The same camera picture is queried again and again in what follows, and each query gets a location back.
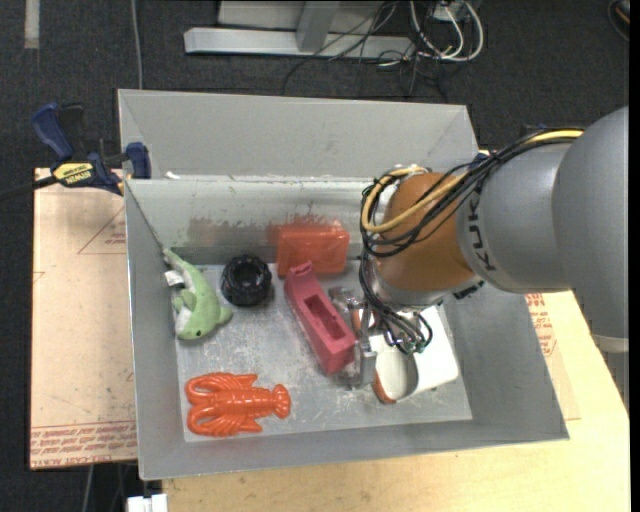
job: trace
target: pink plastic block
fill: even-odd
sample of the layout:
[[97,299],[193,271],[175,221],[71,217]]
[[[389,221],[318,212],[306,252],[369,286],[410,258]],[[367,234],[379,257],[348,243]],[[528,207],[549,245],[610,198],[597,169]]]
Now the pink plastic block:
[[289,269],[284,291],[324,373],[352,363],[356,335],[320,288],[311,262]]

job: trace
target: red lobster toy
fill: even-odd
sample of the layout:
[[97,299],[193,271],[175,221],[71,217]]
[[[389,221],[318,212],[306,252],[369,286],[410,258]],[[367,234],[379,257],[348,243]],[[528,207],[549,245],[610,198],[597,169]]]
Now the red lobster toy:
[[252,387],[257,375],[209,373],[194,377],[185,385],[193,406],[187,427],[194,434],[213,437],[233,436],[239,432],[262,432],[256,418],[274,414],[286,418],[291,408],[289,392],[282,384],[273,391]]

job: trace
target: gray bin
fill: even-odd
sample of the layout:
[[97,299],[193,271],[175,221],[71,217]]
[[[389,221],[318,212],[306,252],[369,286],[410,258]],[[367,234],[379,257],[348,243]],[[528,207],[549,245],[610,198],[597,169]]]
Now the gray bin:
[[[273,263],[270,225],[297,215],[339,220],[351,234],[350,261],[321,284],[356,287],[360,191],[398,163],[446,169],[472,159],[464,107],[138,91],[120,91],[119,100],[123,145],[144,142],[154,166],[152,180],[130,181],[125,193],[142,478],[567,437],[524,298],[489,286],[442,308],[461,377],[391,406],[322,375],[277,277],[265,304],[236,310],[212,338],[174,336],[154,231],[217,286],[240,252]],[[181,179],[163,179],[167,171]],[[182,387],[211,371],[288,386],[290,417],[260,420],[261,434],[191,434]]]

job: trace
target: clamp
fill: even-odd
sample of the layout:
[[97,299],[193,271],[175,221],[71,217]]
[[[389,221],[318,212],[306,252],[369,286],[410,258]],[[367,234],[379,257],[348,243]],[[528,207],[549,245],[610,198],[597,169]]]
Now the clamp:
[[151,178],[148,151],[141,142],[132,142],[127,145],[124,153],[108,158],[103,158],[95,151],[87,154],[82,139],[83,114],[83,108],[79,104],[59,107],[57,103],[52,102],[31,117],[31,125],[36,135],[53,149],[57,160],[50,167],[51,176],[2,192],[0,201],[55,183],[68,188],[99,188],[122,195],[122,179],[111,170],[111,166],[127,160],[131,161],[133,166],[131,177]]

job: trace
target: blue clamp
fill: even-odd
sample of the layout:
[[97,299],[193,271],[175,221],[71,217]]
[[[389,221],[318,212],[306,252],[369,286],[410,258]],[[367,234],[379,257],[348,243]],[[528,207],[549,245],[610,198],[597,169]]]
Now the blue clamp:
[[[138,179],[151,178],[151,161],[147,148],[141,142],[133,142],[126,147],[125,153],[110,158],[102,158],[98,153],[91,152],[86,157],[81,153],[83,143],[81,136],[78,135],[82,131],[80,118],[82,116],[82,107],[75,105],[73,112],[71,107],[66,107],[63,114],[70,125],[71,132],[75,134],[75,140],[78,147],[74,148],[69,142],[69,137],[60,124],[58,115],[61,110],[57,103],[52,102],[44,105],[31,117],[31,124],[36,134],[42,142],[49,146],[57,156],[56,162],[51,166],[52,180],[46,185],[53,183],[61,183],[67,187],[95,187],[121,194],[121,178],[111,170],[111,165],[122,163],[130,160],[133,165],[133,177]],[[77,160],[78,164],[85,163],[84,166],[74,165]]]

